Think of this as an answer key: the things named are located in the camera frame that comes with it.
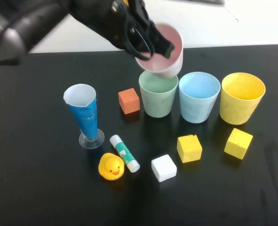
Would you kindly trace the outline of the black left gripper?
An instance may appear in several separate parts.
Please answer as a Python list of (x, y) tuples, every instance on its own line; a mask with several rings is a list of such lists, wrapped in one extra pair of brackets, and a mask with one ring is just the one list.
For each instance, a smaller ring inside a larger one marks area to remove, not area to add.
[(150, 19), (143, 0), (71, 0), (69, 14), (113, 46), (170, 58), (175, 46)]

